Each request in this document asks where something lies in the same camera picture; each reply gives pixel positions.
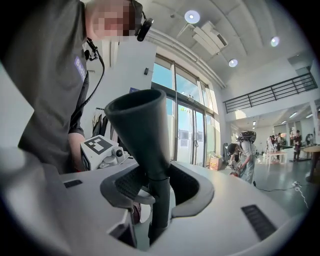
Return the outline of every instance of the headset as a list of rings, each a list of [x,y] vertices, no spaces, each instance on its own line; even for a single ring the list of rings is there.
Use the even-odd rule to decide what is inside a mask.
[[[138,3],[135,0],[130,0],[130,2],[131,2],[132,6],[133,6],[133,9],[134,9],[135,19],[139,19],[139,20],[141,19],[140,15],[139,15],[140,13],[142,13],[142,16],[143,16],[143,19],[144,19],[143,24],[141,24],[140,21],[139,21],[140,24],[138,26],[136,26],[135,33],[134,33],[134,36],[136,36],[136,39],[139,42],[142,42],[145,39],[145,37],[146,37],[149,29],[151,28],[152,24],[154,23],[154,20],[152,18],[146,18],[146,15],[145,15],[144,11],[142,10],[143,6],[140,3]],[[86,61],[87,60],[94,61],[96,59],[99,59],[100,62],[101,62],[101,65],[102,65],[102,74],[101,74],[100,80],[98,81],[98,83],[97,83],[96,87],[94,88],[93,92],[91,93],[91,95],[72,114],[71,121],[70,121],[71,124],[72,124],[72,121],[77,116],[77,114],[92,99],[92,97],[94,96],[95,92],[98,89],[98,86],[99,86],[102,78],[105,75],[105,63],[104,63],[104,60],[102,59],[101,55],[99,54],[98,47],[95,46],[95,44],[93,43],[93,41],[90,38],[87,38],[86,43],[91,48],[92,53],[90,53],[89,50],[86,50],[84,52],[85,60]]]

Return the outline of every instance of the balcony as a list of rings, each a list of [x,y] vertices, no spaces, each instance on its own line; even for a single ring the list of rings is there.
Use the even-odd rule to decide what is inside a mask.
[[[228,99],[223,103],[225,105],[226,113],[231,113],[237,110],[252,108],[264,103],[277,101],[292,95],[302,94],[317,88],[318,86],[311,73],[306,73],[242,96]]]

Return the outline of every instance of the white device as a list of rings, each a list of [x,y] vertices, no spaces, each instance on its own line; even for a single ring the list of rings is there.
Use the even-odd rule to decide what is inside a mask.
[[[80,144],[82,164],[86,171],[120,165],[129,157],[119,144],[102,135],[89,138]]]

